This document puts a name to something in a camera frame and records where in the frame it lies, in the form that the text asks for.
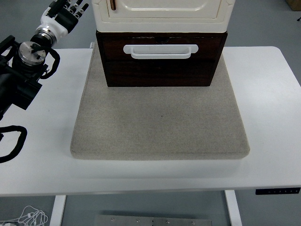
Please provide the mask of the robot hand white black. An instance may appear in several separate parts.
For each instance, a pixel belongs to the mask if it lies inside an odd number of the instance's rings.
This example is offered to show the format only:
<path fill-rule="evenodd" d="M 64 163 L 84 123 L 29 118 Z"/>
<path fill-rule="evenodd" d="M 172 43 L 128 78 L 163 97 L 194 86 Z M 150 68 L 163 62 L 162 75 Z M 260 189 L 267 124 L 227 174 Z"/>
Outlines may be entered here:
<path fill-rule="evenodd" d="M 58 41 L 71 33 L 88 7 L 89 4 L 81 0 L 55 0 L 42 14 L 36 33 Z"/>

